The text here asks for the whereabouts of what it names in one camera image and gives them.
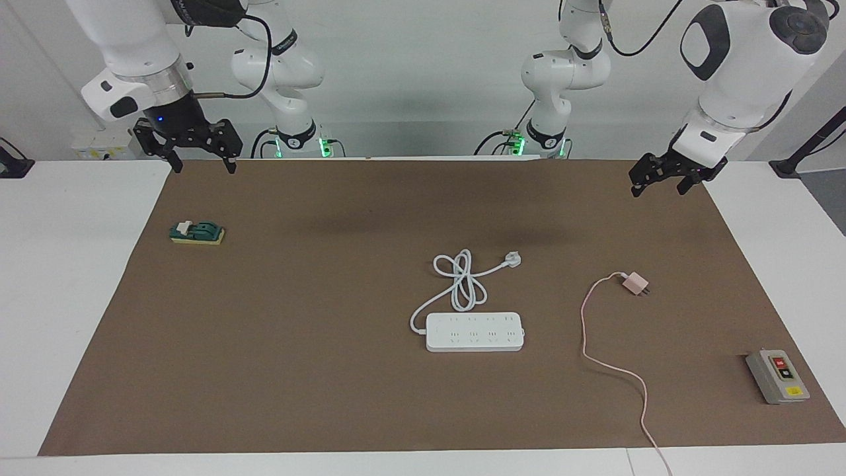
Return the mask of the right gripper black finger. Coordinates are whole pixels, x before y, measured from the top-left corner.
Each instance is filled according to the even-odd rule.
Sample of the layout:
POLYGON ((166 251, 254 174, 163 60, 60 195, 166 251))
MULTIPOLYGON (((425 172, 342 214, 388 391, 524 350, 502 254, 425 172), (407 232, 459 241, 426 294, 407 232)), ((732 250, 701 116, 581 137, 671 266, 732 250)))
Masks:
POLYGON ((144 154, 166 161, 175 174, 181 173, 182 160, 179 159, 175 151, 177 139, 165 138, 163 143, 159 142, 156 136, 156 130, 148 118, 139 118, 135 122, 132 132, 144 154))
POLYGON ((241 156, 243 147, 244 142, 227 118, 208 124, 206 151, 220 157, 230 175, 236 172, 237 159, 241 156))

